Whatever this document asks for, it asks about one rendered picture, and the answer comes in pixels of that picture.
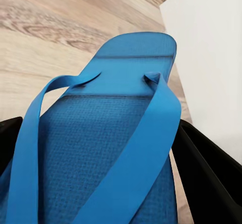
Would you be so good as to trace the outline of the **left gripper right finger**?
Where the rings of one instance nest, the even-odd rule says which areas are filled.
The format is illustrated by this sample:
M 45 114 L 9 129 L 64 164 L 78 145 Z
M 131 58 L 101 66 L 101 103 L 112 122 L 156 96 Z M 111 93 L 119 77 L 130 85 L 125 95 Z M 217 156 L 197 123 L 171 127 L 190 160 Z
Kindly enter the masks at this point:
M 242 165 L 180 119 L 172 152 L 195 224 L 242 224 Z

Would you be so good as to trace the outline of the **sandal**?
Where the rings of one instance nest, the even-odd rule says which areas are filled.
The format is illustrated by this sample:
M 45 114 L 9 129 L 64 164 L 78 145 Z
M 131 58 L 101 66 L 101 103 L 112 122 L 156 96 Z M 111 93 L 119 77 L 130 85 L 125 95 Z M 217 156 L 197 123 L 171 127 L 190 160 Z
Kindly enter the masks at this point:
M 181 103 L 177 43 L 161 32 L 104 43 L 78 76 L 29 106 L 0 176 L 0 224 L 178 224 L 169 152 Z M 40 116 L 44 94 L 69 87 Z

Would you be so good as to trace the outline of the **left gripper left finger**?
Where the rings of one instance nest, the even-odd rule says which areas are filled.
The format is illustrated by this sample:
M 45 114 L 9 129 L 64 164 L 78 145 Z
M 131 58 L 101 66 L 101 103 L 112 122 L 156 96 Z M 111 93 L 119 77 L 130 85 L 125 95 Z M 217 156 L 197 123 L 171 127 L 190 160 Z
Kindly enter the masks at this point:
M 22 122 L 21 116 L 0 122 L 0 176 L 14 155 Z

